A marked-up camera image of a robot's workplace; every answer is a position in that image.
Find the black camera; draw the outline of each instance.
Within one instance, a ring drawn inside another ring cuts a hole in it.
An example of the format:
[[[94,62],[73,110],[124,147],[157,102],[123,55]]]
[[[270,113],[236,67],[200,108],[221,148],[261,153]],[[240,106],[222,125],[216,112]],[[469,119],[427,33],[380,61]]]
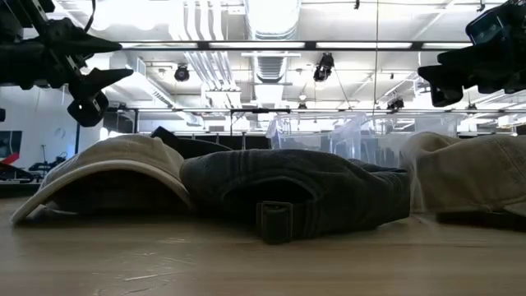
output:
[[[335,60],[332,58],[332,53],[323,53],[320,62],[316,65],[314,71],[314,81],[323,82],[332,74],[332,68],[335,66]]]
[[[178,64],[178,69],[175,71],[175,80],[184,82],[190,79],[190,72],[188,72],[187,64]]]
[[[399,110],[399,109],[402,109],[403,107],[404,107],[404,99],[400,97],[394,98],[393,100],[387,103],[388,110]]]
[[[0,86],[29,90],[67,85],[74,99],[67,108],[69,114],[81,126],[93,127],[108,107],[101,90],[133,70],[94,68],[82,74],[80,69],[95,53],[110,53],[122,46],[88,35],[89,25],[82,29],[68,18],[49,20],[46,13],[54,9],[51,0],[0,1]],[[32,27],[39,36],[23,39],[23,29]]]
[[[481,94],[526,89],[526,2],[509,0],[480,15],[466,27],[473,46],[438,55],[438,66],[418,68],[431,84],[433,106],[459,102],[464,89]]]

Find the clear plastic container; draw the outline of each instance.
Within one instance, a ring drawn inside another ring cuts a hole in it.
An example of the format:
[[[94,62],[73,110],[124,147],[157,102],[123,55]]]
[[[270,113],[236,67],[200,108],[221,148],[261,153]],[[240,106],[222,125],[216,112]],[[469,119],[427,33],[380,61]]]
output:
[[[314,150],[360,159],[361,112],[278,115],[266,134],[272,149]]]
[[[399,152],[411,136],[435,132],[457,137],[457,125],[465,118],[459,114],[391,114],[367,118],[361,127],[361,160],[395,168]]]

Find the red object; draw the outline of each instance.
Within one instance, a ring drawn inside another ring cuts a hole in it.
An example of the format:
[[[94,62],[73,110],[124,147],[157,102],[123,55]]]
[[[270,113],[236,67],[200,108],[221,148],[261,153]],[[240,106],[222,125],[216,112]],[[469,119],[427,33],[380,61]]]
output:
[[[13,154],[9,155],[8,157],[6,157],[5,159],[3,159],[0,162],[3,163],[3,164],[12,164],[15,161],[17,161],[19,158],[20,158],[20,154],[19,153],[13,153]]]

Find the wooden table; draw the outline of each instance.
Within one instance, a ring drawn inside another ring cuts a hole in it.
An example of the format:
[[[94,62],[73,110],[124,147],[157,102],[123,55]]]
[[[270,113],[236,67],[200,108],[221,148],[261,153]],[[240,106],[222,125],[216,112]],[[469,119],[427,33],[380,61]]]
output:
[[[0,294],[526,295],[526,234],[413,217],[376,231],[267,246],[206,221],[12,228],[0,200]]]

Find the baseball cap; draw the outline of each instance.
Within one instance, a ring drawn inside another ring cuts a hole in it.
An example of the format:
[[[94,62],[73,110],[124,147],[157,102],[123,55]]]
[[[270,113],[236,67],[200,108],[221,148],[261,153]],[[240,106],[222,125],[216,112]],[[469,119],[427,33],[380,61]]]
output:
[[[99,141],[52,169],[45,176],[39,190],[11,217],[11,222],[13,224],[21,222],[40,205],[53,201],[53,195],[68,185],[86,180],[96,174],[122,171],[159,181],[169,188],[175,198],[179,198],[188,210],[195,210],[187,189],[179,178],[179,169],[183,161],[177,151],[166,146],[159,138],[123,135]],[[78,192],[68,198],[73,199],[75,195],[79,196],[82,193]]]
[[[185,160],[200,213],[257,226],[267,243],[374,229],[409,215],[402,169],[309,150],[235,150]]]
[[[215,152],[231,151],[232,149],[218,143],[201,141],[195,139],[185,139],[175,136],[164,127],[157,127],[150,137],[158,137],[165,145],[175,149],[185,160],[212,154]]]
[[[400,151],[412,212],[502,212],[526,217],[526,137],[461,140],[424,132]]]

